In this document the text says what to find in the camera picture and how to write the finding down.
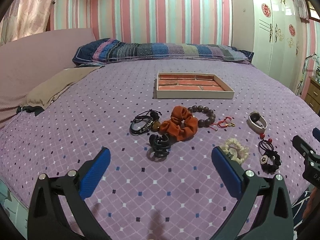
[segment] brown bead bracelet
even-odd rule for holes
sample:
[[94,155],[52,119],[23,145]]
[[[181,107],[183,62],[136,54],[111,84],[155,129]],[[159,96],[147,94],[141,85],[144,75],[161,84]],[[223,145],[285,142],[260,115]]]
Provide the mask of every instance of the brown bead bracelet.
[[188,108],[188,111],[190,113],[195,113],[195,112],[199,112],[199,113],[204,113],[207,114],[209,116],[208,119],[203,120],[200,119],[198,120],[198,127],[202,128],[202,127],[209,127],[211,124],[214,123],[215,119],[216,119],[216,115],[213,112],[213,110],[209,109],[207,106],[203,107],[203,106],[192,106]]

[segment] purple bedsheet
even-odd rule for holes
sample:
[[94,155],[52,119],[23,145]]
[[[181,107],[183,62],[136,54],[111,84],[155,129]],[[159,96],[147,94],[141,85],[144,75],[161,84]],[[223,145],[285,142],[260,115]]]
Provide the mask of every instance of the purple bedsheet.
[[[158,72],[214,73],[234,89],[232,100],[153,99]],[[170,117],[174,106],[208,106],[217,119],[234,117],[235,127],[201,128],[192,140],[175,143],[162,162],[150,159],[147,134],[129,134],[130,121],[148,109]],[[303,159],[291,139],[300,135],[316,151],[312,137],[320,118],[288,88],[252,65],[206,60],[145,60],[110,64],[71,86],[46,111],[16,116],[0,137],[1,176],[29,205],[39,174],[64,175],[91,160],[101,146],[111,151],[111,164],[93,196],[86,199],[101,226],[113,240],[207,240],[223,223],[235,200],[230,197],[212,162],[211,151],[228,138],[250,148],[242,165],[262,176],[258,135],[246,124],[252,111],[268,122],[281,156],[293,202],[306,189]],[[252,224],[259,201],[243,230]],[[66,216],[76,230],[70,209]]]

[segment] red paper cutout decoration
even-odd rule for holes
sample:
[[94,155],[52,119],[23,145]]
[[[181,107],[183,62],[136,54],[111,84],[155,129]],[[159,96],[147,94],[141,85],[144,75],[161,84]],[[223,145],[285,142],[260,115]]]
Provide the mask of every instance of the red paper cutout decoration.
[[296,30],[294,29],[292,24],[289,25],[289,32],[292,37],[294,37],[296,35]]
[[262,9],[263,14],[265,15],[265,17],[268,17],[268,18],[271,17],[271,10],[270,10],[270,8],[269,8],[268,5],[266,5],[265,3],[263,3],[263,4],[261,5],[261,9]]

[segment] wardrobe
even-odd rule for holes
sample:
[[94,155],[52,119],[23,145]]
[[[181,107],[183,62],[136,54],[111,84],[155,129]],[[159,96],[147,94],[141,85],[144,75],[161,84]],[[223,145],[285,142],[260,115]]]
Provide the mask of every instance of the wardrobe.
[[302,54],[301,21],[293,0],[232,0],[233,42],[253,51],[252,64],[294,90]]

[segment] box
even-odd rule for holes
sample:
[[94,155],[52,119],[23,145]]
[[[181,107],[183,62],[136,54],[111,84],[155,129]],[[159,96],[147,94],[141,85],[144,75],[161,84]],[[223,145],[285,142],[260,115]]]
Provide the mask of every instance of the box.
[[234,91],[214,74],[161,73],[156,80],[157,98],[233,99]]

